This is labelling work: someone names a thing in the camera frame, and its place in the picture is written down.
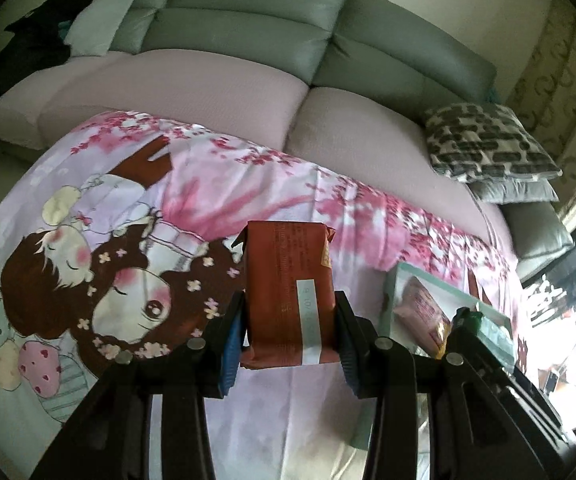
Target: dark clothing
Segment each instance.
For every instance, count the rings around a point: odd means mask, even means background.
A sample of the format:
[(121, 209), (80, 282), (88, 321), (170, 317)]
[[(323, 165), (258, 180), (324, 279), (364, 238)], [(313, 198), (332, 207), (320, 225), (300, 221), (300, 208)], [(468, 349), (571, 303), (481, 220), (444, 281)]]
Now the dark clothing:
[(31, 73), (67, 61), (70, 47), (60, 38), (59, 24), (74, 20), (92, 0), (46, 0), (9, 25), (15, 36), (0, 52), (0, 97)]

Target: patterned pillow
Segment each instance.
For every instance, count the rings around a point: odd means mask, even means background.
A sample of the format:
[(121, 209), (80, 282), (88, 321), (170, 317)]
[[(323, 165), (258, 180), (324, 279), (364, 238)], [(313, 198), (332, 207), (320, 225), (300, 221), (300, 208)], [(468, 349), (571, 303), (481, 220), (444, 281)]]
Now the patterned pillow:
[(508, 107), (460, 103), (425, 118), (434, 171), (453, 180), (535, 181), (562, 173)]

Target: cartoon girl's face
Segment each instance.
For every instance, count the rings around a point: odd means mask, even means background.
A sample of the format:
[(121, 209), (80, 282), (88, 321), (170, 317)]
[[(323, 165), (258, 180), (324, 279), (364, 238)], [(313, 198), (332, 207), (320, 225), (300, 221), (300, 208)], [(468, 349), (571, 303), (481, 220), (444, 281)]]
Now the cartoon girl's face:
[(137, 343), (170, 313), (168, 284), (148, 270), (120, 270), (113, 285), (95, 307), (92, 329), (128, 344)]
[(60, 225), (47, 232), (37, 252), (43, 252), (59, 273), (58, 287), (92, 280), (90, 247), (81, 232), (72, 225)]

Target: patterned curtain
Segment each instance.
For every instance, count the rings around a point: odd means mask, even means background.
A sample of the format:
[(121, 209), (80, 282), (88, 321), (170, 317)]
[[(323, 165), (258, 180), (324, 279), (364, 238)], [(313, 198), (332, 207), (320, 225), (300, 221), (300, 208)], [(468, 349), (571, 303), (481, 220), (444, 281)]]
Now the patterned curtain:
[(506, 103), (564, 174), (551, 181), (559, 196), (554, 208), (576, 227), (576, 9), (552, 0), (532, 58)]

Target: red package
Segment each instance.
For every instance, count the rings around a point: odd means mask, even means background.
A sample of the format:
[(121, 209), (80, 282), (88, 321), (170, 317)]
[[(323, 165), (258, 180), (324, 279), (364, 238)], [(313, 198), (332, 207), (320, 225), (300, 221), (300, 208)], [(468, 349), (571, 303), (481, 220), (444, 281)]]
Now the red package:
[(312, 222), (248, 222), (244, 243), (249, 347), (241, 364), (271, 368), (339, 360), (329, 242)]
[(415, 276), (405, 284), (394, 312), (424, 352), (434, 358), (442, 357), (450, 320)]

